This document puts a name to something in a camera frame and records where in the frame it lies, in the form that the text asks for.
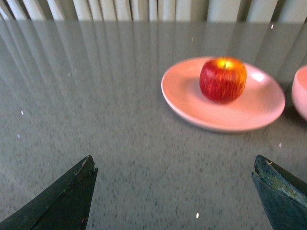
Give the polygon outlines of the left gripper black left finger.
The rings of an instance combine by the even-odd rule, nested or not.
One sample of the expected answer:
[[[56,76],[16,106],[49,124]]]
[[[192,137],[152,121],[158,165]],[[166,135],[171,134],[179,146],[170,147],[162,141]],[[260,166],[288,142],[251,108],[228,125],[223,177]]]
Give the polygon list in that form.
[[[2,230],[84,230],[98,169],[86,156],[28,204],[0,223]]]

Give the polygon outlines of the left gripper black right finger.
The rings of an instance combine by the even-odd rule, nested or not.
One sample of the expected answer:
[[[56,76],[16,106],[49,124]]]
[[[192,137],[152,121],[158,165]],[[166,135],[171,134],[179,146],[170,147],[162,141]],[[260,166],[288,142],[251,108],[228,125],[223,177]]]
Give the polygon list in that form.
[[[307,183],[262,155],[254,161],[252,180],[274,230],[307,228]]]

